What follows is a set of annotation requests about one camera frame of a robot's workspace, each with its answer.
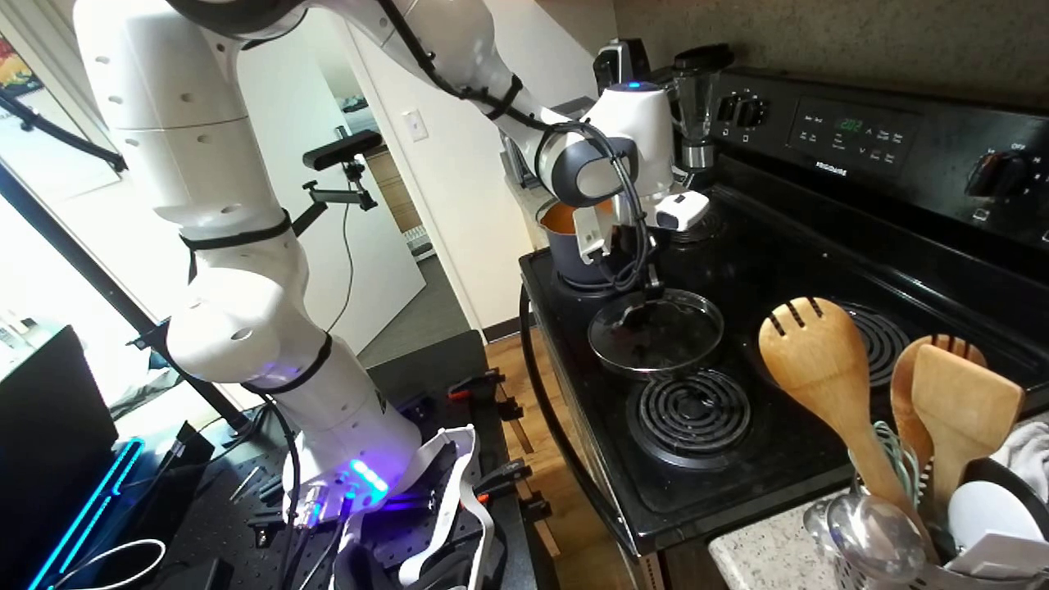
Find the white wall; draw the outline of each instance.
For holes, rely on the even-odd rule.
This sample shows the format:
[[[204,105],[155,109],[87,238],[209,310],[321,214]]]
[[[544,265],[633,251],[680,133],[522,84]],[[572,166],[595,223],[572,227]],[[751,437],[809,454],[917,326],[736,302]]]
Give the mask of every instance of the white wall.
[[[533,0],[488,0],[505,63],[549,105],[595,95],[591,49]],[[614,35],[614,4],[595,0],[588,25]],[[423,227],[447,265],[474,327],[520,315],[520,255],[533,250],[520,194],[505,185],[502,138],[474,105],[406,74],[367,35],[349,34],[359,73]],[[419,113],[428,141],[415,141],[405,116]]]

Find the stovetop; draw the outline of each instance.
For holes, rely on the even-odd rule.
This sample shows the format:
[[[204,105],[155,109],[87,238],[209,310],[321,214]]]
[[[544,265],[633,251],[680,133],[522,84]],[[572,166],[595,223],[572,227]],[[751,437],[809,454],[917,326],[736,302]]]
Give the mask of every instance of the stovetop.
[[[921,154],[921,128],[904,130],[909,154]],[[1031,315],[1045,309],[1049,290],[1025,274],[1025,262],[1004,269],[983,250],[943,246],[936,238],[940,215],[921,227],[928,219],[895,215],[891,206],[887,214],[882,203],[840,203],[833,191],[852,180],[797,174],[797,161],[784,166],[739,143],[728,138],[702,186],[712,196],[702,223],[685,237],[660,237],[655,250],[665,284],[700,291],[725,315],[725,341],[700,372],[673,380],[608,372],[588,349],[588,326],[614,296],[561,284],[549,251],[522,260],[585,456],[635,555],[709,541],[850,483],[842,444],[787,400],[759,358],[759,326],[794,296],[833,298],[852,310],[870,341],[879,420],[889,420],[891,360],[921,336],[975,341],[993,372],[1025,387],[1022,413],[1049,411],[1049,330],[1043,315]],[[872,176],[859,186],[863,196],[882,191]],[[694,430],[725,439],[688,439]]]

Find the black electric stove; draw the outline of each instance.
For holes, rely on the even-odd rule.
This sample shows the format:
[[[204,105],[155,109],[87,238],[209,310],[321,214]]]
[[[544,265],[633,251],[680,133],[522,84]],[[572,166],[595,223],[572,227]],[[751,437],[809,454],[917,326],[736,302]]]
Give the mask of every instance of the black electric stove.
[[[794,296],[857,318],[882,420],[891,360],[921,336],[975,341],[1025,387],[1022,413],[1049,411],[1045,122],[715,74],[704,130],[719,166],[700,185],[712,206],[694,228],[655,237],[660,279],[725,315],[725,341],[688,375],[608,372],[588,326],[616,296],[569,290],[549,251],[522,260],[591,458],[576,475],[596,483],[596,513],[633,555],[709,541],[850,483],[840,439],[759,358],[759,326]]]

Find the stove burner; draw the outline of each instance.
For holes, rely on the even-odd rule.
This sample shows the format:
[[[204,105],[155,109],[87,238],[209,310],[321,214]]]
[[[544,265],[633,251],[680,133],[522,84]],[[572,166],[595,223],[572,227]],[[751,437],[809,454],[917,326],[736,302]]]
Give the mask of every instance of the stove burner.
[[[909,349],[909,336],[879,310],[850,309],[850,315],[865,341],[865,358],[872,363],[872,387],[887,387],[891,380],[895,358]]]
[[[719,372],[652,380],[635,400],[643,426],[677,454],[715,454],[746,437],[747,395]]]

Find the wooden spoon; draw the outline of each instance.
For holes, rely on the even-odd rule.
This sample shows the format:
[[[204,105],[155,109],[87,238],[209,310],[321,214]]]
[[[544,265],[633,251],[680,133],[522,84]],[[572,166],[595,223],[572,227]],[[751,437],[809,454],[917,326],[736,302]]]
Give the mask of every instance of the wooden spoon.
[[[872,430],[870,358],[852,318],[825,298],[792,298],[764,318],[759,349],[777,387],[850,445],[865,489],[921,520]]]
[[[961,473],[1007,444],[1021,415],[1022,389],[966,358],[921,345],[916,353],[911,400],[930,434],[936,508],[943,516]]]
[[[899,360],[891,366],[891,385],[889,385],[891,424],[895,424],[895,434],[904,444],[904,448],[911,448],[917,466],[924,468],[930,463],[936,445],[930,445],[930,437],[911,403],[916,353],[921,345],[943,349],[943,350],[966,358],[970,363],[980,363],[980,366],[986,366],[986,358],[977,345],[954,339],[954,336],[924,336],[899,353]]]

